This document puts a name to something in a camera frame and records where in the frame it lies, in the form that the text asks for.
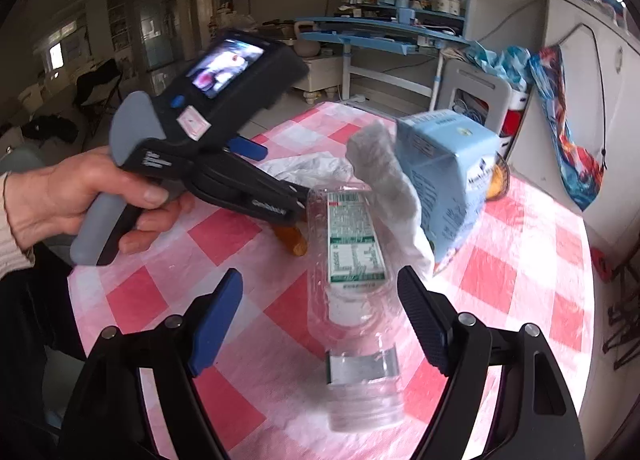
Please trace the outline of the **person left hand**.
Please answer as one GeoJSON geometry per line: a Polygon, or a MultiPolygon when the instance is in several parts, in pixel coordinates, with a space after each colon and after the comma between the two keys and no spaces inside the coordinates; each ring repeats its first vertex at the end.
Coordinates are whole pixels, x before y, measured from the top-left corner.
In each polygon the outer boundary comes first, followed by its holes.
{"type": "Polygon", "coordinates": [[[115,194],[142,209],[134,229],[119,240],[124,254],[147,250],[195,205],[189,192],[171,200],[161,186],[117,168],[102,147],[6,177],[4,211],[17,246],[26,251],[55,235],[74,235],[100,193],[115,194]]]}

